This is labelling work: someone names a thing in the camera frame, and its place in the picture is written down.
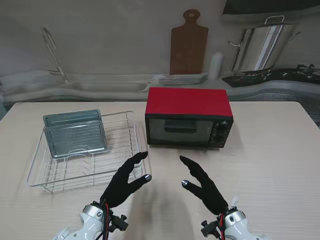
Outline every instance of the red toaster oven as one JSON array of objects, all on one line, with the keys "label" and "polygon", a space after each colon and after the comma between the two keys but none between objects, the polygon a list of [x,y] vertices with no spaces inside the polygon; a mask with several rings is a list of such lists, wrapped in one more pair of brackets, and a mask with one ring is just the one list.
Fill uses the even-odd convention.
[{"label": "red toaster oven", "polygon": [[223,148],[234,122],[225,90],[151,87],[145,109],[149,145]]}]

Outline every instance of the oven handle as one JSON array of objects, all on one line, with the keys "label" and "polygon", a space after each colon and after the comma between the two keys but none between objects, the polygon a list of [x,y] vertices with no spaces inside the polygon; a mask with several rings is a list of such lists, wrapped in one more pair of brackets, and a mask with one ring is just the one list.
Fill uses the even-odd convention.
[{"label": "oven handle", "polygon": [[182,123],[175,120],[166,120],[164,123],[164,131],[166,133],[195,134],[197,132],[197,127],[193,121]]}]

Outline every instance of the dish rack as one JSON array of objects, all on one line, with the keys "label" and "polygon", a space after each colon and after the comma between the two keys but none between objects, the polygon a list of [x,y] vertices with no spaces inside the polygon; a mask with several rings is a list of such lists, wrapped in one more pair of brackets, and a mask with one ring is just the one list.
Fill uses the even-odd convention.
[{"label": "dish rack", "polygon": [[[73,154],[79,152],[79,149],[74,149],[66,157],[53,158],[42,130],[27,176],[27,185],[53,193],[56,190],[109,182],[118,168],[142,149],[133,111],[104,114],[101,118],[107,150],[97,153]],[[144,174],[146,167],[142,160],[134,166],[129,182]]]}]

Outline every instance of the gray wall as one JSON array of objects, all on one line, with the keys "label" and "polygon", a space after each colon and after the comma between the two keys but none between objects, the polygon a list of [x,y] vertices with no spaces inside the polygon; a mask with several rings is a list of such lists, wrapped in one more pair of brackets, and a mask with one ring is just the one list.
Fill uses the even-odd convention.
[{"label": "gray wall", "polygon": [[[224,0],[1,0],[0,76],[54,68],[41,38],[46,26],[67,72],[82,74],[166,74],[171,28],[182,14],[198,9],[200,25],[209,28],[203,71],[211,54],[232,62],[241,29],[261,23],[225,22]],[[278,66],[320,65],[319,15],[296,19],[299,37],[291,41]]]}]

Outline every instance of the faucet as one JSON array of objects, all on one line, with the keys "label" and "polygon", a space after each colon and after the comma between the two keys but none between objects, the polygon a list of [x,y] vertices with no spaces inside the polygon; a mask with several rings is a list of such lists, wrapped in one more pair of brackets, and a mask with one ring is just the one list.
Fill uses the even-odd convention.
[{"label": "faucet", "polygon": [[61,67],[53,50],[51,49],[51,46],[53,47],[53,49],[57,49],[56,43],[55,43],[54,39],[52,38],[48,29],[46,29],[45,27],[42,28],[42,36],[43,36],[44,43],[45,43],[46,47],[48,48],[53,60],[55,61],[55,65],[57,68],[57,70],[49,70],[49,73],[53,76],[60,76],[66,84],[69,84],[70,81],[68,79],[68,76],[66,75],[65,71]]}]

